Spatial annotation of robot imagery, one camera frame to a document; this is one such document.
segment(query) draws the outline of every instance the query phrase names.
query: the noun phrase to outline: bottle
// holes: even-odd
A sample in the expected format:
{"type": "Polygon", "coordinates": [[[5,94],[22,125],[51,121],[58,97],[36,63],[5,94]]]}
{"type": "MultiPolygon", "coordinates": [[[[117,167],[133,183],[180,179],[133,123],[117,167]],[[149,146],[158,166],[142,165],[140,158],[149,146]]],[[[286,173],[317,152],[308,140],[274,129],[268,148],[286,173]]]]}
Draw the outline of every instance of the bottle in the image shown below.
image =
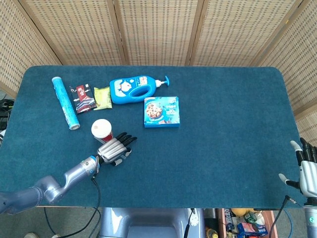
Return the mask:
{"type": "Polygon", "coordinates": [[[152,96],[156,88],[165,83],[169,86],[167,76],[165,81],[155,80],[145,75],[115,79],[110,82],[111,99],[116,104],[142,102],[146,97],[152,96]]]}

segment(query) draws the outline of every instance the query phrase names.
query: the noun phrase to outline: snack packet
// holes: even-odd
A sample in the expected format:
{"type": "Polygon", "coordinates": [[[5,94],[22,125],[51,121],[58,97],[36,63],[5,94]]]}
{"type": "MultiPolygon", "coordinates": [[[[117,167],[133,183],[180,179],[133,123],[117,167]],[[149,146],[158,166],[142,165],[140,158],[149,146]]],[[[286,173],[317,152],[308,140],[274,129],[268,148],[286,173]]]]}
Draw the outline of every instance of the snack packet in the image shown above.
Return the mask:
{"type": "Polygon", "coordinates": [[[110,88],[94,88],[95,101],[97,108],[94,110],[101,110],[106,108],[112,108],[110,88]]]}

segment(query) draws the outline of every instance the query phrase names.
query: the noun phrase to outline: paper cup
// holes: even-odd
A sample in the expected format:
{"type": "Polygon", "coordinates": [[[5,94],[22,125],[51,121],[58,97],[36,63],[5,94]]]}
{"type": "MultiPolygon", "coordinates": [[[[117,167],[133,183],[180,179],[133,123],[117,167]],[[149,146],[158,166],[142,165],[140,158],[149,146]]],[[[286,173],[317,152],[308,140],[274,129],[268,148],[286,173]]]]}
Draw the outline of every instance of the paper cup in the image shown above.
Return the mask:
{"type": "Polygon", "coordinates": [[[91,126],[91,133],[97,140],[108,142],[113,138],[111,123],[106,119],[99,119],[91,126]]]}

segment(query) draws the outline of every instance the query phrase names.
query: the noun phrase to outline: cookie box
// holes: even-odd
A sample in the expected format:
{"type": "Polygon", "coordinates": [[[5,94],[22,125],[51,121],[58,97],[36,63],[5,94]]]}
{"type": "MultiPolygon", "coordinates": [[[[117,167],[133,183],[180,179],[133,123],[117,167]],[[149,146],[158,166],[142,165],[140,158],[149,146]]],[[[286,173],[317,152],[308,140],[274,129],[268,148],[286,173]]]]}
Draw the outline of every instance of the cookie box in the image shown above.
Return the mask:
{"type": "Polygon", "coordinates": [[[144,127],[179,127],[178,97],[144,99],[144,127]]]}

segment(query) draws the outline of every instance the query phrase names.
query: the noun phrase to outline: robotic arm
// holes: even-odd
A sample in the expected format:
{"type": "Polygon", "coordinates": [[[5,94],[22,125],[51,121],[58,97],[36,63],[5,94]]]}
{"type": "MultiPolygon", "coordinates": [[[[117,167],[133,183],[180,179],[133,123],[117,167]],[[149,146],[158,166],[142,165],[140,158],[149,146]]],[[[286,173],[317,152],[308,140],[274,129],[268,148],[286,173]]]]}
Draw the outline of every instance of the robotic arm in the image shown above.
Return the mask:
{"type": "Polygon", "coordinates": [[[50,204],[60,201],[66,193],[84,178],[99,172],[101,164],[119,165],[131,153],[126,146],[136,137],[121,133],[102,145],[96,156],[90,156],[80,164],[64,173],[65,185],[58,184],[53,176],[46,176],[38,180],[33,187],[18,192],[0,192],[0,214],[15,214],[38,206],[43,198],[50,204]]]}
{"type": "Polygon", "coordinates": [[[284,174],[279,174],[279,177],[286,185],[299,189],[307,198],[304,206],[307,235],[308,238],[317,238],[317,147],[303,138],[301,143],[303,148],[291,141],[299,166],[299,182],[287,179],[284,174]]]}

